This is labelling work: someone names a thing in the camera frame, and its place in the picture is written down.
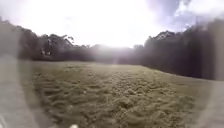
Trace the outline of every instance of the hill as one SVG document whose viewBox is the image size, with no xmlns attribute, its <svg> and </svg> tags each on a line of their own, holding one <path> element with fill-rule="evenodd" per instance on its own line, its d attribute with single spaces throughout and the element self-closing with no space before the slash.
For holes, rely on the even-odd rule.
<svg viewBox="0 0 224 128">
<path fill-rule="evenodd" d="M 62 128 L 71 124 L 184 128 L 196 121 L 208 96 L 208 81 L 142 66 L 83 62 L 29 66 L 23 86 L 33 86 L 46 113 Z"/>
</svg>

